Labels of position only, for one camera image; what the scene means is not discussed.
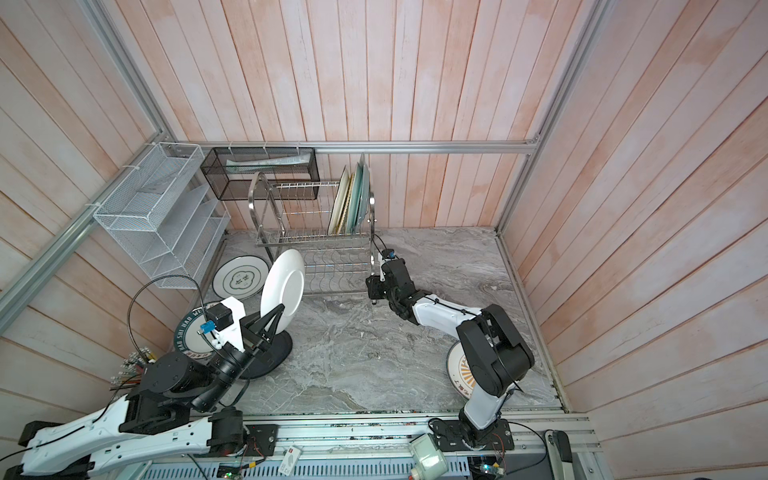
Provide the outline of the steel wire dish rack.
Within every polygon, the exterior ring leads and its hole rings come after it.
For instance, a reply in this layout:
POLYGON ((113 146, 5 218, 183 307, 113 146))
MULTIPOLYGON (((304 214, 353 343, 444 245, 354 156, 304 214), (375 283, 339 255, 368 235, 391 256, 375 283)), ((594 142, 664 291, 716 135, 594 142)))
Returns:
POLYGON ((275 188, 264 174, 251 183, 249 209, 260 244, 272 261, 288 249, 302 254, 307 294, 364 293, 366 279, 379 272, 371 186, 359 231, 327 234, 338 184, 339 180, 319 180, 275 188))

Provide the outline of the grey green plate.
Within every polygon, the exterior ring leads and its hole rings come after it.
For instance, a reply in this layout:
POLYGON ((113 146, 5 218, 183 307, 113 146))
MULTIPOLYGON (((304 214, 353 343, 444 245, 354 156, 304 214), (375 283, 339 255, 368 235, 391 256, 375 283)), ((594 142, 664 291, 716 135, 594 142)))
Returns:
POLYGON ((370 202, 370 169, 368 167, 366 157, 364 154, 361 155, 361 158, 358 162, 359 164, 359 174, 357 177, 359 178, 360 182, 358 185, 358 192, 357 192, 357 211, 355 214, 355 222, 351 229, 353 233, 357 233, 363 223, 363 220, 365 219, 365 216, 367 214, 369 202, 370 202))

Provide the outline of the cream floral plate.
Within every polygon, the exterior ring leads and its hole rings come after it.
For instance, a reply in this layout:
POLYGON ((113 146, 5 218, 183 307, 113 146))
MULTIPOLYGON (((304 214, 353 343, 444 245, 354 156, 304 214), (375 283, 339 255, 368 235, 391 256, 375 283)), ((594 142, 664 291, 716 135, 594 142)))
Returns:
POLYGON ((339 180, 336 197, 334 199, 333 209, 331 211, 330 222, 327 234, 336 235, 341 221, 342 210, 345 205, 345 198, 348 193, 350 183, 349 170, 345 167, 339 180))

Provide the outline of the light teal flower plate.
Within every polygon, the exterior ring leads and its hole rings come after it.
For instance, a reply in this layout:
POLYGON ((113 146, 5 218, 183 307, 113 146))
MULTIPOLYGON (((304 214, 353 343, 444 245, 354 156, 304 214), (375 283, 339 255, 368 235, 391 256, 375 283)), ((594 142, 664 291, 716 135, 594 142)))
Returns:
POLYGON ((347 209, 347 218, 345 223, 345 233, 352 234, 355 230, 358 217, 358 209, 360 203, 360 194, 363 183, 363 166, 362 162, 358 162, 356 165, 356 171, 354 180, 350 188, 350 196, 347 209))

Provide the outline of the yellow woven plate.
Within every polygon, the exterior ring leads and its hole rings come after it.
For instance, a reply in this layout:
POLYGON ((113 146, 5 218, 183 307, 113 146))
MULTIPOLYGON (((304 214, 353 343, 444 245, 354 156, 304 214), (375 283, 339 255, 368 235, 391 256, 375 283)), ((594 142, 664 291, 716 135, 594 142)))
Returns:
POLYGON ((345 194, 345 197, 344 197, 344 201, 343 201, 343 204, 342 204, 342 210, 341 210, 339 222, 338 222, 338 225, 337 225, 337 230, 336 230, 336 234, 337 235, 345 235, 346 234, 346 223, 347 223, 349 205, 350 205, 350 201, 351 201, 352 184, 353 184, 353 181, 350 180, 348 182, 348 188, 347 188, 347 191, 346 191, 346 194, 345 194))

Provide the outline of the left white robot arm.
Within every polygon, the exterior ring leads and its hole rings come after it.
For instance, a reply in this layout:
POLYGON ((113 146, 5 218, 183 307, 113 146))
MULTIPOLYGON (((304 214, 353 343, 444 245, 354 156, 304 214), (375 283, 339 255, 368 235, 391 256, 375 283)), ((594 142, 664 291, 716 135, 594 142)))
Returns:
POLYGON ((171 352, 102 410, 66 424, 33 421, 19 439, 8 479, 89 479, 117 467, 176 454, 239 456, 253 442, 243 414, 219 409, 245 370, 268 352, 285 307, 239 321, 247 346, 225 343, 206 363, 171 352))

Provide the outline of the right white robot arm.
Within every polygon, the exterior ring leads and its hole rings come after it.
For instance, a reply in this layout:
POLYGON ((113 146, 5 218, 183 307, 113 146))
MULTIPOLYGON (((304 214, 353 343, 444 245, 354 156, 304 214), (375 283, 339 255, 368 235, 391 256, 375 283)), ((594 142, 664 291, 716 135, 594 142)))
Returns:
POLYGON ((501 306, 470 308, 417 288, 393 250, 381 254, 380 270, 366 279, 370 300, 385 300, 401 319, 458 340, 475 380, 458 428, 466 442, 481 439, 496 426, 511 386, 534 367, 531 348, 501 306))

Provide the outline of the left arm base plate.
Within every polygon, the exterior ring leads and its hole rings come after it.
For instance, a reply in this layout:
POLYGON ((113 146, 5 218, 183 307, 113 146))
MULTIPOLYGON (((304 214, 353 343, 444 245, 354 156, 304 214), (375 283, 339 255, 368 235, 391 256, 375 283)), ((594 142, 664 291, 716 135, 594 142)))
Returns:
POLYGON ((242 445, 230 457, 266 458, 274 454, 278 439, 278 424, 246 424, 242 445))

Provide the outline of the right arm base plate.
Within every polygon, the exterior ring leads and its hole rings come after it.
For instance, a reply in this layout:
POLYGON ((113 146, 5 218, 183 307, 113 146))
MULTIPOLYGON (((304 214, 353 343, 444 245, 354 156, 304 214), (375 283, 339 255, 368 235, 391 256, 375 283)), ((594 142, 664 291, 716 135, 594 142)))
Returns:
POLYGON ((497 419, 485 429, 476 429, 468 420, 444 420, 432 418, 427 422, 437 448, 442 452, 460 452, 469 450, 498 450, 506 452, 514 449, 514 441, 509 429, 509 422, 497 419))

